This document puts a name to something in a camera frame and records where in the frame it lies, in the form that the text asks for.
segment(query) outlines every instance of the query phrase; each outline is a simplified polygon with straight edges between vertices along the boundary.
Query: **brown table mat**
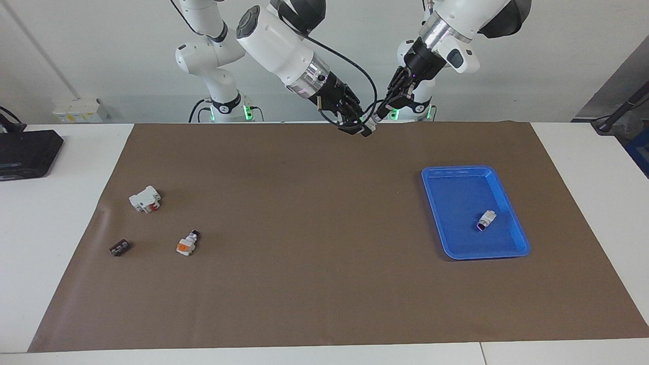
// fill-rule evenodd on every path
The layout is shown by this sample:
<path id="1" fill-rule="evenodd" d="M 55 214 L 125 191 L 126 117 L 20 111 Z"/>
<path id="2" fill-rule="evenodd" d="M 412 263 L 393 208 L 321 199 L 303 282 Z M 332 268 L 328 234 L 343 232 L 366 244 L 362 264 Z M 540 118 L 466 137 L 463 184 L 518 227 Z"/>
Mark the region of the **brown table mat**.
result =
<path id="1" fill-rule="evenodd" d="M 444 254 L 421 170 L 473 164 L 498 172 L 529 256 Z M 162 207 L 138 213 L 150 184 Z M 528 124 L 136 125 L 29 351 L 635 337 L 649 328 Z"/>

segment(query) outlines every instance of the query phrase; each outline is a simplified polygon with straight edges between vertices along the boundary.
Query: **black box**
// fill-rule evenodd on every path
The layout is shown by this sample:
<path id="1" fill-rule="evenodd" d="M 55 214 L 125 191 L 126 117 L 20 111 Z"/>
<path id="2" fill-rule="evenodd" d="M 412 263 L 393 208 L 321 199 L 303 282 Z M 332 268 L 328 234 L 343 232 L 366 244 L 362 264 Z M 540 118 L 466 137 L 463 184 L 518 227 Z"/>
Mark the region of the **black box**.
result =
<path id="1" fill-rule="evenodd" d="M 62 145 L 54 131 L 0 134 L 0 181 L 45 176 Z"/>

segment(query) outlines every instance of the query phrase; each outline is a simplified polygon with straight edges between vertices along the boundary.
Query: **blue tray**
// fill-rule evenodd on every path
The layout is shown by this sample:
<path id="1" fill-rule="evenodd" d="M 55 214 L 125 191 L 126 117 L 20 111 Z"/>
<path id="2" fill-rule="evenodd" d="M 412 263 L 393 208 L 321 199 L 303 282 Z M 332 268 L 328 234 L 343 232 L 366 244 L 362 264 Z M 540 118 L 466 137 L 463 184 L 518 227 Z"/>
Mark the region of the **blue tray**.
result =
<path id="1" fill-rule="evenodd" d="M 421 173 L 444 251 L 455 260 L 521 257 L 530 253 L 498 174 L 489 166 L 426 168 Z M 476 227 L 487 210 L 496 220 Z"/>

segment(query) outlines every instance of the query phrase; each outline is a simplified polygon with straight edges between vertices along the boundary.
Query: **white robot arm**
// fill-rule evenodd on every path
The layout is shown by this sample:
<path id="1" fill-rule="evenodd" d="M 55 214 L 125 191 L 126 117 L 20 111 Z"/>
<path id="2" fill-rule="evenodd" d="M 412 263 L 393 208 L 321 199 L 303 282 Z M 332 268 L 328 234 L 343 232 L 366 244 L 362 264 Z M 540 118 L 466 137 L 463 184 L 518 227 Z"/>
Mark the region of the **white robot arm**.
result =
<path id="1" fill-rule="evenodd" d="M 487 38 L 515 34 L 530 13 L 532 0 L 428 0 L 432 14 L 421 27 L 388 86 L 384 101 L 367 127 L 374 130 L 392 110 L 414 101 L 415 89 L 432 80 L 446 65 L 472 73 L 480 63 L 471 48 L 478 33 Z"/>
<path id="2" fill-rule="evenodd" d="M 407 40 L 397 48 L 397 63 L 399 66 L 406 67 L 404 57 L 414 43 L 415 40 Z M 429 118 L 434 89 L 435 79 L 421 81 L 413 91 L 412 102 L 401 110 L 392 110 L 389 117 L 393 120 L 424 120 Z"/>
<path id="3" fill-rule="evenodd" d="M 248 102 L 239 93 L 231 72 L 220 68 L 245 56 L 234 32 L 221 18 L 217 2 L 223 0 L 181 0 L 185 20 L 201 42 L 186 43 L 176 49 L 176 62 L 185 72 L 203 79 L 210 92 L 212 115 L 217 122 L 246 121 L 253 118 Z"/>
<path id="4" fill-rule="evenodd" d="M 268 8 L 256 5 L 244 14 L 237 39 L 286 88 L 310 100 L 321 113 L 333 112 L 337 121 L 330 123 L 343 132 L 356 134 L 365 129 L 360 100 L 296 34 L 309 35 L 324 20 L 325 11 L 324 0 L 271 0 Z"/>

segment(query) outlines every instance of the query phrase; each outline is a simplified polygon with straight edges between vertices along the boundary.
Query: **silver metal ring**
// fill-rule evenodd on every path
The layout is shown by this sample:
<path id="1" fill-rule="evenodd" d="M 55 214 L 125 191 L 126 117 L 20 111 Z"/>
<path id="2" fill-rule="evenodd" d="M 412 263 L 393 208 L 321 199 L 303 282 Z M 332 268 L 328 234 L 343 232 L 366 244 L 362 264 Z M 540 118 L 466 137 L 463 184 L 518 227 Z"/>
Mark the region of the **silver metal ring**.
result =
<path id="1" fill-rule="evenodd" d="M 326 84 L 330 72 L 329 65 L 314 53 L 311 63 L 302 76 L 286 87 L 297 95 L 308 99 Z"/>
<path id="2" fill-rule="evenodd" d="M 446 36 L 453 36 L 466 44 L 471 42 L 470 39 L 453 29 L 437 12 L 428 18 L 424 27 L 419 31 L 419 36 L 429 51 L 433 51 L 433 48 Z"/>

